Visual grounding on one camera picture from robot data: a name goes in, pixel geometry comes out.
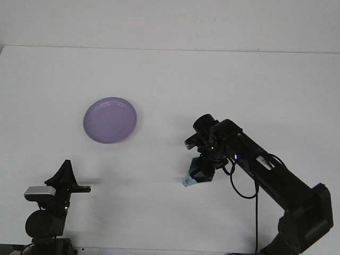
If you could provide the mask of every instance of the black cable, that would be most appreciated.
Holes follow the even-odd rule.
[[[258,221],[258,204],[259,204],[259,183],[256,179],[256,176],[254,176],[254,184],[255,184],[255,194],[250,196],[250,197],[247,197],[243,194],[241,194],[236,186],[234,185],[234,182],[233,182],[233,174],[235,172],[235,165],[236,165],[236,161],[232,161],[231,159],[229,159],[229,161],[232,163],[232,168],[230,170],[230,172],[227,171],[227,169],[225,168],[225,165],[222,167],[223,171],[230,176],[230,183],[232,184],[232,187],[233,189],[235,190],[235,192],[241,196],[242,198],[245,198],[245,199],[253,199],[255,198],[256,201],[255,201],[255,228],[256,228],[256,244],[255,244],[255,253],[254,255],[257,255],[258,254],[258,227],[259,227],[259,221]],[[229,253],[228,255],[241,255],[240,253]]]
[[[287,168],[286,165],[285,165],[285,163],[284,163],[279,157],[277,157],[276,155],[271,154],[271,153],[268,153],[268,152],[265,152],[263,155],[264,155],[264,156],[270,156],[270,157],[275,158],[277,161],[279,161],[279,162],[281,163],[281,165],[283,165],[285,168]]]
[[[255,194],[254,195],[251,195],[251,196],[246,196],[246,195],[243,195],[243,194],[241,194],[240,193],[240,191],[238,191],[238,189],[236,188],[236,186],[235,186],[235,184],[234,184],[234,181],[233,181],[233,174],[234,174],[234,172],[235,172],[235,165],[236,165],[236,162],[234,162],[234,161],[232,161],[232,160],[230,160],[230,162],[232,163],[232,168],[231,168],[231,170],[230,170],[230,174],[229,174],[229,177],[230,177],[230,183],[232,184],[232,187],[233,187],[233,189],[235,190],[235,192],[239,195],[239,196],[241,196],[242,198],[245,198],[245,199],[253,199],[253,198],[255,198],[256,197],[256,192],[255,192]]]
[[[20,252],[20,255],[23,255],[23,252],[24,250],[26,250],[27,248],[30,248],[31,249],[31,246],[34,245],[34,243],[30,243],[30,244],[27,244]]]

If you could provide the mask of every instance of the purple plate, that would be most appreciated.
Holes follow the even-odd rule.
[[[128,137],[137,122],[134,107],[120,97],[103,98],[86,111],[83,126],[86,134],[101,143],[114,143]]]

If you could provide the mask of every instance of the white wall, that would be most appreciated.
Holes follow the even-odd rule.
[[[0,48],[340,52],[340,1],[0,1]]]

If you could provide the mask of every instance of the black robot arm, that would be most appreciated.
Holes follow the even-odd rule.
[[[283,209],[278,234],[259,254],[302,253],[333,226],[330,193],[321,183],[314,188],[291,173],[276,156],[269,154],[231,120],[218,122],[210,114],[193,125],[196,134],[188,138],[188,149],[201,153],[198,167],[190,173],[197,182],[212,179],[215,169],[226,163],[238,164]]]
[[[79,186],[75,180],[70,160],[65,160],[57,173],[45,182],[46,186],[29,187],[24,196],[37,202],[40,210],[26,221],[26,232],[32,237],[30,255],[76,255],[71,240],[62,236],[72,193],[88,193],[90,186]]]

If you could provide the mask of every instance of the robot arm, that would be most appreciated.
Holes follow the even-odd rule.
[[[51,252],[57,243],[64,242],[54,237],[63,235],[71,194],[91,191],[90,186],[77,184],[70,160],[65,160],[58,172],[45,184],[29,187],[24,194],[28,201],[37,202],[40,207],[40,210],[30,215],[25,225],[27,234],[35,244],[30,254],[45,254],[42,250]]]
[[[230,120],[218,122],[206,114],[193,127],[196,134],[185,144],[188,149],[197,146],[201,156],[192,165],[188,178],[196,182],[211,181],[215,169],[232,162],[284,209],[284,216],[278,223],[279,233],[259,254],[302,253],[333,226],[330,193],[323,184],[308,187]]]

